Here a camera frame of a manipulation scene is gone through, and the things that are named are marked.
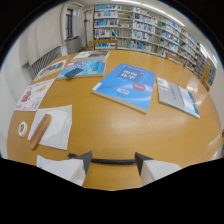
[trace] blue book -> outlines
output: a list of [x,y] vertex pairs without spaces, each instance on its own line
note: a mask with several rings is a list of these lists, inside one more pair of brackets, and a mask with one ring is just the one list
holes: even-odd
[[155,73],[120,64],[103,78],[92,92],[146,113],[149,109]]
[[57,79],[103,76],[105,64],[106,62],[102,60],[70,63],[61,71]]

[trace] light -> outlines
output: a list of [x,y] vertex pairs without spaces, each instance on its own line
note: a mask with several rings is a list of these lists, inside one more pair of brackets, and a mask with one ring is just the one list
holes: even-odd
[[203,47],[203,45],[202,45],[202,44],[200,44],[200,45],[201,45],[201,47],[204,49],[204,51],[206,51],[205,48]]
[[169,17],[172,18],[173,20],[175,20],[175,21],[177,21],[178,23],[180,23],[180,25],[185,26],[182,22],[180,22],[179,20],[177,20],[177,19],[174,18],[173,16],[168,15],[168,14],[167,14],[167,16],[169,16]]
[[134,2],[134,1],[125,1],[125,0],[111,0],[112,2],[128,2],[128,3],[133,3],[133,4],[137,4],[137,5],[141,5],[142,3],[140,2]]
[[148,8],[154,9],[154,10],[156,10],[156,11],[158,11],[158,12],[163,13],[163,14],[166,14],[164,11],[162,11],[162,10],[160,10],[160,9],[157,9],[157,8],[155,8],[155,7],[152,7],[152,6],[150,6],[150,5],[146,5],[146,4],[142,4],[142,5],[143,5],[143,6],[145,6],[145,7],[148,7]]
[[213,55],[213,58],[215,59],[215,62],[216,62],[216,64],[217,64],[217,60],[216,60],[216,58],[215,58],[215,56]]

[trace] wooden table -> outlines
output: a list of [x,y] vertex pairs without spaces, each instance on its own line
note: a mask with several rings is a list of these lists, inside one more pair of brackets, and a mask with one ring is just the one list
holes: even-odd
[[[68,55],[55,59],[70,62]],[[8,132],[8,158],[36,166],[37,155],[65,160],[68,153],[81,155],[92,150],[93,158],[134,159],[139,152],[182,168],[212,160],[222,141],[216,108],[201,82],[188,69],[163,58],[132,51],[111,50],[105,76],[120,63],[147,69],[193,94],[200,119],[159,103],[157,81],[146,114],[92,93],[102,77],[56,80],[39,108],[72,104],[72,128],[67,151],[38,145],[31,151],[27,136],[35,112],[14,111]],[[57,77],[59,72],[38,82]],[[19,137],[19,124],[28,132]],[[83,187],[104,190],[142,186],[136,165],[117,166],[91,163]]]

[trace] white wall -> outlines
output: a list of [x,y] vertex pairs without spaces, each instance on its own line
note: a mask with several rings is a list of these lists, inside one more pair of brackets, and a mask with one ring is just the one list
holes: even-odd
[[9,51],[0,71],[0,150],[7,156],[7,136],[11,117],[24,89],[32,81],[28,70],[22,68],[27,62],[25,35],[20,36]]
[[219,115],[222,130],[224,129],[224,70],[219,58],[217,58],[217,70],[213,85],[209,94],[215,104]]
[[[85,14],[86,14],[86,19],[89,20],[89,22],[86,23],[86,35],[87,35],[87,45],[89,45],[89,41],[93,40],[93,11],[88,10],[87,13],[83,13],[83,19],[85,19]],[[82,47],[85,47],[86,45],[86,39],[85,37],[82,38]]]

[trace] book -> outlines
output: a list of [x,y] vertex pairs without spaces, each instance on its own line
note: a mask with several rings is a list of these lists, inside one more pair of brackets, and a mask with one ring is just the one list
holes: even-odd
[[83,51],[71,58],[71,62],[106,60],[109,51]]
[[157,77],[159,102],[180,109],[196,118],[200,118],[191,92],[165,79]]
[[92,92],[146,113],[154,80],[153,72],[120,64],[103,78]]
[[50,65],[46,68],[43,68],[41,71],[39,71],[39,73],[37,74],[37,76],[34,78],[33,81],[36,82],[37,80],[45,76],[51,75],[55,72],[62,70],[64,68],[65,63],[66,63],[66,60],[63,60],[63,61],[54,63],[53,65]]
[[102,60],[70,63],[61,71],[61,73],[57,76],[57,79],[67,79],[67,74],[73,71],[75,72],[75,75],[70,76],[71,78],[103,76],[105,64],[106,62]]

